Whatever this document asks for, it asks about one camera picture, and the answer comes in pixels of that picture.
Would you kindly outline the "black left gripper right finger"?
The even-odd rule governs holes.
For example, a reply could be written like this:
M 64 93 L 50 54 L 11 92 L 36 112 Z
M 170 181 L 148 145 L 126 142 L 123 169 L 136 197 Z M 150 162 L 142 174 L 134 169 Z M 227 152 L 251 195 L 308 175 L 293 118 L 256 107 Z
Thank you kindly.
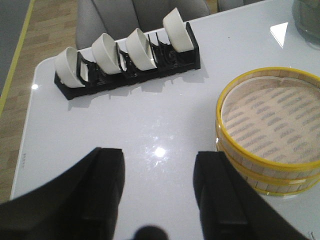
M 304 240 L 235 170 L 222 151 L 200 151 L 193 189 L 206 240 Z

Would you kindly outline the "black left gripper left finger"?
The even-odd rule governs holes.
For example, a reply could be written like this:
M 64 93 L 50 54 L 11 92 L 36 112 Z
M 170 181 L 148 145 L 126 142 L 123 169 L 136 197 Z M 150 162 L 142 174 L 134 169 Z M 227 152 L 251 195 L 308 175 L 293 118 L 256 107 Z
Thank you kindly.
M 3 240 L 111 240 L 125 182 L 121 149 L 97 147 L 46 184 L 0 206 Z

